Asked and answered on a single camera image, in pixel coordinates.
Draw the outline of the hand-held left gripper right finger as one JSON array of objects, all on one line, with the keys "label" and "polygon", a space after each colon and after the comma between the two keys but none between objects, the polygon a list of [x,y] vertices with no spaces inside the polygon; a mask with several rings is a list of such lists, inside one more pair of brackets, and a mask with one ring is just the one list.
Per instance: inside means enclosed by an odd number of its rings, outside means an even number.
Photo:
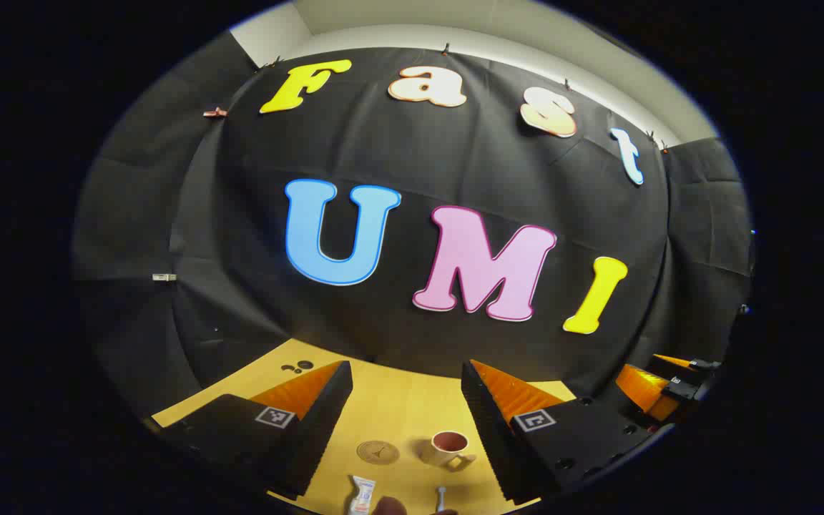
[{"label": "hand-held left gripper right finger", "polygon": [[616,405],[578,392],[571,400],[470,360],[462,395],[491,472],[507,501],[555,499],[585,489],[668,427],[642,413],[622,389]]}]

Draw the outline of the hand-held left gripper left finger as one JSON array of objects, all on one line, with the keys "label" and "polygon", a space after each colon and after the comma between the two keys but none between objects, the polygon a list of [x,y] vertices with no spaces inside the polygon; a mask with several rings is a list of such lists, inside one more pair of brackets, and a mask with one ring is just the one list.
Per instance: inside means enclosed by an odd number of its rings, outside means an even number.
[{"label": "hand-held left gripper left finger", "polygon": [[347,360],[252,398],[222,394],[158,431],[216,474],[294,501],[306,494],[353,390]]}]

